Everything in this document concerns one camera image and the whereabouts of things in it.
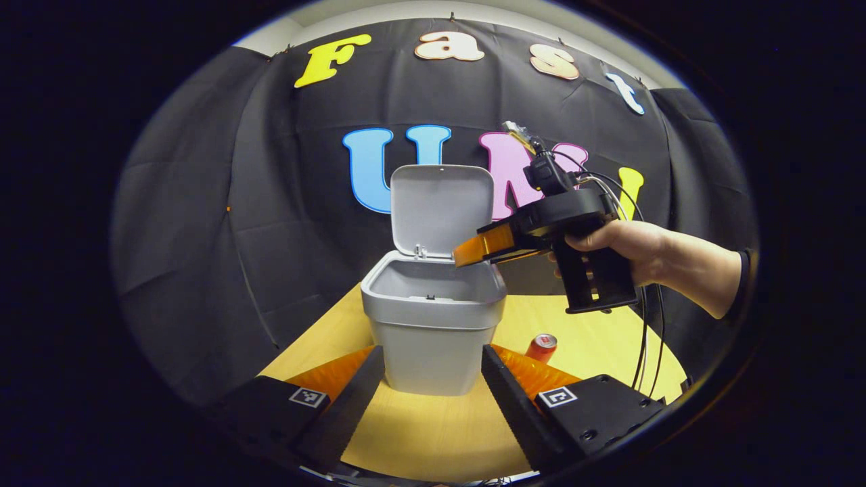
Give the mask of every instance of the blue letter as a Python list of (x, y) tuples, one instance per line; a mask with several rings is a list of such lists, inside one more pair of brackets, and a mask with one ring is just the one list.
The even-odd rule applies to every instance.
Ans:
[(365, 128), (343, 137), (343, 145), (349, 148), (349, 173), (355, 199), (379, 213), (391, 213), (391, 190), (385, 182), (385, 144), (393, 137), (385, 128)]
[(451, 138), (451, 129), (441, 125), (416, 125), (406, 131), (406, 139), (415, 142), (418, 164), (442, 164), (442, 143)]
[(643, 107), (641, 107), (640, 103), (635, 100), (635, 90), (631, 89), (629, 85), (625, 84), (625, 81), (623, 81), (623, 78), (621, 78), (619, 75), (608, 73), (605, 76), (607, 76), (607, 79), (616, 83), (617, 89), (619, 89), (619, 94), (623, 96), (623, 100), (625, 100), (625, 103), (629, 106), (629, 108), (634, 110), (636, 114), (643, 115)]

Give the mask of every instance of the trash can lid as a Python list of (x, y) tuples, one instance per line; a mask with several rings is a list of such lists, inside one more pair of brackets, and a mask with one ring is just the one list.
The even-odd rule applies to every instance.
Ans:
[(399, 167), (391, 176), (394, 245), (411, 256), (451, 258), (493, 216), (493, 176), (458, 165)]

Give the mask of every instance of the sleeve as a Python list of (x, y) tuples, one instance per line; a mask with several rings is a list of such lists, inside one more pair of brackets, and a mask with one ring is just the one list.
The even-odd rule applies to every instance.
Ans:
[(731, 303), (731, 308), (728, 309), (722, 321), (733, 324), (746, 308), (746, 299), (749, 294), (749, 288), (754, 281), (754, 271), (756, 266), (756, 256), (754, 250), (740, 250), (740, 286), (737, 288), (737, 295), (734, 297), (734, 302)]

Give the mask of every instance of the gray plastic bin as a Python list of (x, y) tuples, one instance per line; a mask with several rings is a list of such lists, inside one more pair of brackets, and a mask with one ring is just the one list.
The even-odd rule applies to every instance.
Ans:
[(392, 250), (361, 281), (388, 384), (459, 396), (481, 371), (481, 347), (507, 291), (494, 265), (458, 269), (451, 251), (489, 224), (493, 178), (473, 166), (402, 166), (391, 177)]

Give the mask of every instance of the white wall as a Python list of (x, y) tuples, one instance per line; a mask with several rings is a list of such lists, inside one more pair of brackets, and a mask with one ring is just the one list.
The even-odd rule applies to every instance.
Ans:
[(343, 29), (405, 18), (448, 18), (453, 11), (458, 19), (522, 29), (552, 41), (561, 37), (566, 45), (640, 77), (647, 88), (684, 88), (682, 82), (652, 56), (573, 10), (543, 0), (476, 2), (479, 3), (321, 0), (261, 27), (235, 45), (272, 55), (284, 50), (289, 43), (302, 44)]

